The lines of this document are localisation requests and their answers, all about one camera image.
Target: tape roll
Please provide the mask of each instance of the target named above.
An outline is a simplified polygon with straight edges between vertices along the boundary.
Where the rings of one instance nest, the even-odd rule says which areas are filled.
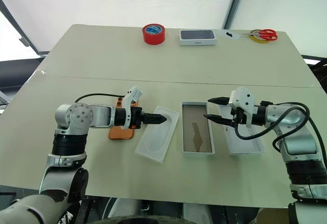
[[[147,44],[158,45],[165,40],[165,28],[159,24],[149,24],[143,27],[143,39]]]
[[[250,34],[254,34],[254,33],[258,33],[260,30],[256,29],[256,30],[252,30],[250,32]],[[269,41],[259,37],[259,36],[253,36],[253,35],[250,35],[250,38],[251,40],[255,41],[255,42],[258,42],[258,43],[268,43]]]

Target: tabletop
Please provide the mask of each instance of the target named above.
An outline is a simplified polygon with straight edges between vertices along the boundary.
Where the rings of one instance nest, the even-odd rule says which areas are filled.
[[[180,46],[166,29],[157,46],[137,27],[73,25],[38,70],[51,76],[133,81],[320,87],[285,32],[266,44],[243,35],[215,46]]]
[[[62,103],[72,103],[88,93],[124,94],[137,85],[144,94],[139,105],[145,112],[162,106],[181,113],[183,101],[207,101],[229,96],[238,85],[194,84],[55,77],[36,71],[0,116],[0,184],[38,189],[51,152],[56,127],[54,114]],[[324,141],[327,103],[322,88],[248,85],[256,102],[302,102],[309,106]],[[113,97],[88,97],[87,104],[113,105]],[[218,114],[217,106],[209,111]],[[86,194],[186,203],[286,207],[294,201],[281,155],[272,146],[276,137],[262,137],[266,152],[261,155],[229,156],[223,127],[212,124],[216,154],[204,158],[182,154],[179,119],[163,163],[135,154],[145,126],[132,140],[111,141],[108,129],[90,129],[87,160],[89,171]]]

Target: phone case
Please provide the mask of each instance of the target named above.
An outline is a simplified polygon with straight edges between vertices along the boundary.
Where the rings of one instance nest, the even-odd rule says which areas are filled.
[[[117,108],[121,108],[122,107],[122,100],[123,98],[118,98],[116,100],[116,104],[115,106]],[[138,102],[132,102],[131,106],[137,106]],[[109,131],[109,139],[111,140],[130,140],[132,139],[134,136],[134,129],[122,129],[120,126],[115,126],[112,127]]]

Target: robotic arm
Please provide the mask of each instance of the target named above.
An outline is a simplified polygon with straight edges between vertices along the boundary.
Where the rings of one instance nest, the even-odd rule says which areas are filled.
[[[145,124],[160,124],[166,118],[160,114],[147,114],[141,107],[131,107],[142,92],[131,88],[123,98],[122,108],[84,103],[61,105],[55,114],[52,153],[48,155],[39,189],[31,195],[0,211],[0,224],[39,223],[57,224],[71,205],[76,205],[85,195],[88,172],[82,168],[86,160],[88,129],[121,126],[140,128]]]
[[[208,119],[235,128],[236,135],[243,140],[251,140],[274,130],[277,138],[274,148],[282,154],[291,180],[292,196],[297,199],[289,205],[290,223],[325,223],[327,213],[327,171],[326,153],[321,136],[310,118],[309,109],[298,102],[273,105],[262,101],[254,104],[254,95],[245,87],[233,91],[230,98],[212,98],[208,102],[231,106],[233,119],[217,115],[204,115]],[[317,133],[319,146],[305,124],[313,125]],[[238,125],[265,126],[257,135],[244,137],[238,133]]]

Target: black cable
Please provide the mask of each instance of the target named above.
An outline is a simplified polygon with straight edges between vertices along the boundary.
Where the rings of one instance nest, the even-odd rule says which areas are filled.
[[[65,214],[65,221],[66,221],[66,223],[69,223],[69,222],[68,222],[67,211],[66,211],[66,214]]]
[[[289,132],[285,133],[284,135],[281,135],[281,136],[277,137],[275,140],[273,140],[273,142],[272,142],[272,146],[273,146],[273,148],[274,148],[276,151],[278,151],[278,152],[281,152],[281,150],[277,147],[277,145],[276,145],[277,142],[278,142],[279,140],[285,138],[286,136],[289,136],[289,135],[291,135],[291,134],[297,132],[298,130],[300,130],[302,127],[305,126],[305,124],[307,123],[307,121],[308,121],[309,118],[310,118],[310,110],[309,110],[309,108],[308,108],[306,105],[304,105],[303,103],[300,103],[300,102],[283,102],[283,103],[279,103],[279,104],[276,104],[276,105],[282,105],[282,104],[300,105],[300,106],[302,106],[302,107],[306,110],[306,112],[303,113],[303,111],[302,111],[302,113],[305,115],[305,119],[303,120],[303,122],[302,122],[298,127],[296,127],[295,129],[293,129],[292,131],[289,131]]]
[[[307,116],[307,113],[303,113],[304,115],[306,115],[305,119],[300,123],[300,125],[298,125],[295,129],[281,135],[281,136],[278,136],[275,140],[273,140],[272,142],[272,146],[273,148],[275,148],[275,150],[277,150],[278,152],[281,152],[281,150],[276,146],[276,143],[278,141],[280,141],[281,139],[285,138],[286,136],[290,136],[291,134],[299,131],[301,128],[303,128],[305,126],[305,124],[307,123],[309,117]]]
[[[264,131],[262,131],[260,133],[257,133],[256,135],[247,136],[247,137],[241,136],[239,134],[238,123],[235,123],[235,134],[237,135],[238,138],[240,138],[242,140],[253,140],[253,139],[256,139],[258,137],[261,137],[261,136],[265,135],[266,133],[268,133],[269,131],[271,131],[274,127],[276,127],[288,115],[288,113],[290,113],[293,110],[300,110],[304,114],[306,113],[302,108],[297,107],[297,106],[293,106],[293,107],[287,109],[275,122],[270,124],[270,126],[268,128],[266,128]]]
[[[95,96],[95,95],[99,95],[99,96],[112,96],[112,97],[124,97],[124,95],[111,95],[111,94],[100,94],[100,93],[98,94],[98,93],[96,93],[96,94],[83,95],[80,98],[76,99],[75,100],[75,103],[79,102],[81,99],[84,99],[84,98],[89,97],[89,96]]]
[[[98,204],[96,204],[95,210],[96,210],[97,213],[98,213],[99,220],[101,220],[101,214],[100,214],[100,211],[99,211]]]
[[[321,135],[320,135],[320,133],[318,131],[318,128],[317,128],[316,124],[314,123],[314,121],[312,120],[311,117],[309,117],[309,122],[310,122],[311,126],[313,127],[313,130],[315,131],[315,133],[317,135],[319,145],[320,145],[320,148],[321,148],[321,154],[322,154],[323,162],[325,164],[325,168],[327,169],[327,156],[326,156],[325,146],[324,146],[323,141],[322,141],[322,137],[321,137]]]

